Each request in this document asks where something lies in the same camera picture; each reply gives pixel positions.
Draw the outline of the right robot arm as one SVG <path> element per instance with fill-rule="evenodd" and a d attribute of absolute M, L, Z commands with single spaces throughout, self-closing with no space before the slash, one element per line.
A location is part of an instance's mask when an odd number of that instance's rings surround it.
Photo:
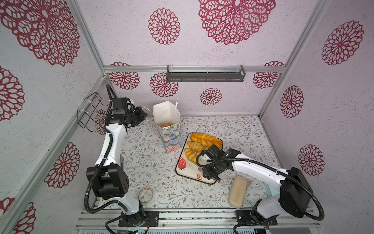
<path fill-rule="evenodd" d="M 215 145 L 203 150 L 196 158 L 203 177 L 220 181 L 219 174 L 225 170 L 236 171 L 254 177 L 279 193 L 265 200 L 260 199 L 250 212 L 250 222 L 260 225 L 288 213 L 294 217 L 307 216 L 322 221 L 325 213 L 314 195 L 303 172 L 295 167 L 290 170 L 269 166 L 251 159 L 238 150 L 223 151 Z"/>

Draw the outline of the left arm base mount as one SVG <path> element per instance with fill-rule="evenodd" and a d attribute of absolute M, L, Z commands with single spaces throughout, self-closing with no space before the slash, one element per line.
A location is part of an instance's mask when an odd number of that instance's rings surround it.
<path fill-rule="evenodd" d="M 159 222 L 159 211 L 142 211 L 131 215 L 122 215 L 119 227 L 157 227 Z"/>

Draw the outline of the floral paper bag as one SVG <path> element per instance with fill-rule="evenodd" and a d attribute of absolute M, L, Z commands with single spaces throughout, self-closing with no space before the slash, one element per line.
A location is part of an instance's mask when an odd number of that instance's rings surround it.
<path fill-rule="evenodd" d="M 153 106 L 151 111 L 148 108 L 143 108 L 152 113 L 154 120 L 148 120 L 156 124 L 162 142 L 165 146 L 166 152 L 177 151 L 181 148 L 182 140 L 180 135 L 180 119 L 181 114 L 178 110 L 179 99 L 175 103 L 165 101 Z"/>

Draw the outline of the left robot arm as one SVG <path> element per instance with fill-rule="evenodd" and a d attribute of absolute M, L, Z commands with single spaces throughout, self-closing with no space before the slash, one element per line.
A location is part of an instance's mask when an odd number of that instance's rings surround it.
<path fill-rule="evenodd" d="M 104 128 L 101 153 L 95 166 L 86 171 L 89 184 L 84 195 L 84 208 L 87 212 L 94 214 L 116 204 L 122 210 L 120 218 L 144 221 L 143 205 L 129 190 L 129 177 L 121 165 L 120 151 L 127 129 L 137 126 L 146 117 L 142 108 L 133 104 L 108 112 L 106 121 L 109 124 Z"/>

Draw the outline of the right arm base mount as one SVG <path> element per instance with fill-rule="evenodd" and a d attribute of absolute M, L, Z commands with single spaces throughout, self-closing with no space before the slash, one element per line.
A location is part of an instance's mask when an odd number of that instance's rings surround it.
<path fill-rule="evenodd" d="M 276 220 L 277 216 L 273 216 L 272 218 L 264 218 L 257 211 L 243 209 L 236 210 L 235 213 L 239 227 L 257 225 L 271 226 L 278 224 Z"/>

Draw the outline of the white slotted spatula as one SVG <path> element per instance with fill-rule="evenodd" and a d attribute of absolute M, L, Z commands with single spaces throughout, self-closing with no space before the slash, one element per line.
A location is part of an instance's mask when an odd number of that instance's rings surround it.
<path fill-rule="evenodd" d="M 204 154 L 204 155 L 199 156 L 198 163 L 200 165 L 207 165 L 211 163 L 211 159 L 208 155 Z"/>

